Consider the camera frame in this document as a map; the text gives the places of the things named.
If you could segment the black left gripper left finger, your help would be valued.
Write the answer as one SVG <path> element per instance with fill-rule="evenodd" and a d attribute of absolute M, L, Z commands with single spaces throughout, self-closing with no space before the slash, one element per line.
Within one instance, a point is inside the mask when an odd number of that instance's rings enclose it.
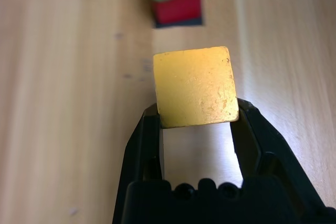
<path fill-rule="evenodd" d="M 125 150 L 129 181 L 164 178 L 163 129 L 157 105 L 146 108 Z"/>

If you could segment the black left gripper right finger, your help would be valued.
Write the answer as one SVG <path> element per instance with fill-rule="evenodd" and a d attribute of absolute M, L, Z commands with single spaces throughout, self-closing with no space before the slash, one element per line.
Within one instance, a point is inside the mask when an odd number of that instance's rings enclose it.
<path fill-rule="evenodd" d="M 309 182 L 307 174 L 280 132 L 251 102 L 238 99 L 239 119 L 230 123 L 234 150 L 243 180 L 276 176 Z"/>

